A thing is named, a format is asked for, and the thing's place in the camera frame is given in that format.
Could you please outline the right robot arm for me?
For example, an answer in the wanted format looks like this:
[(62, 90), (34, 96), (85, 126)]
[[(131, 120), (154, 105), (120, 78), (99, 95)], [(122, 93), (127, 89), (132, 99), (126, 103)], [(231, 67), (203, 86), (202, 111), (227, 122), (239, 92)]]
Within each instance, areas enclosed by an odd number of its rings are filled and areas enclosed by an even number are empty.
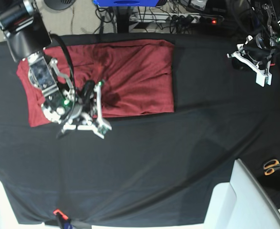
[[(15, 62), (28, 62), (28, 78), (45, 98), (41, 110), (49, 121), (61, 126), (58, 137), (66, 131), (93, 131), (104, 138), (112, 127), (102, 116), (103, 81), (88, 80), (79, 91), (76, 87), (71, 56), (63, 40), (50, 34), (34, 0), (0, 0), (0, 30)], [(69, 74), (60, 72), (56, 58), (45, 54), (52, 41), (61, 47)]]

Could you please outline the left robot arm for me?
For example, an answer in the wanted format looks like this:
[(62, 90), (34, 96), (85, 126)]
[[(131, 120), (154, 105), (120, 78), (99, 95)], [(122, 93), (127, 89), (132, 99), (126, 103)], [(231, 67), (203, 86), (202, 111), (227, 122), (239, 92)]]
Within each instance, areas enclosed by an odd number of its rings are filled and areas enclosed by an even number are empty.
[(280, 0), (247, 0), (248, 23), (242, 22), (231, 0), (229, 8), (239, 28), (247, 34), (244, 43), (227, 57), (236, 70), (253, 70), (268, 77), (271, 66), (280, 54)]

